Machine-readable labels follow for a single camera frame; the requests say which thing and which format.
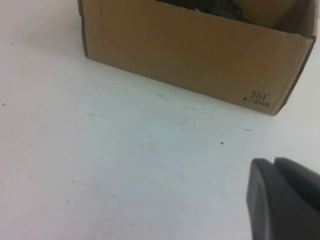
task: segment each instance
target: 361 logo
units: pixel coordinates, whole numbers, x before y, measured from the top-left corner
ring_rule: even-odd
[[[261,106],[265,106],[267,108],[270,107],[270,102],[268,102],[268,98],[271,96],[270,93],[265,93],[265,92],[261,92],[261,91],[256,91],[256,90],[252,90],[252,94],[250,95],[250,97],[244,97],[243,101],[249,101],[252,102],[254,104],[259,104]]]

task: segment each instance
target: cardboard box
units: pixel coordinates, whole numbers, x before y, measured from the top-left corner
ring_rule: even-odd
[[[156,0],[78,0],[86,56],[276,115],[316,41],[319,0],[237,0],[252,23]]]

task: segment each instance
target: white table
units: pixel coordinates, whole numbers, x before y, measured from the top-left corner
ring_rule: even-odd
[[[0,30],[1,240],[249,240],[253,158],[320,172],[319,44],[272,117],[86,59],[75,0]]]

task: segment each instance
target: dark item inside box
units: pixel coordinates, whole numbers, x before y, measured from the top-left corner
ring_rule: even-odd
[[[310,0],[157,0],[178,7],[304,37]]]
[[[176,5],[222,18],[249,23],[243,18],[242,11],[233,0],[159,0],[160,2]]]

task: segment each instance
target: black plastic object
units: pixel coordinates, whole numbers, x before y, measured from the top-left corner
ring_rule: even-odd
[[[286,158],[251,163],[253,240],[320,240],[320,176]]]

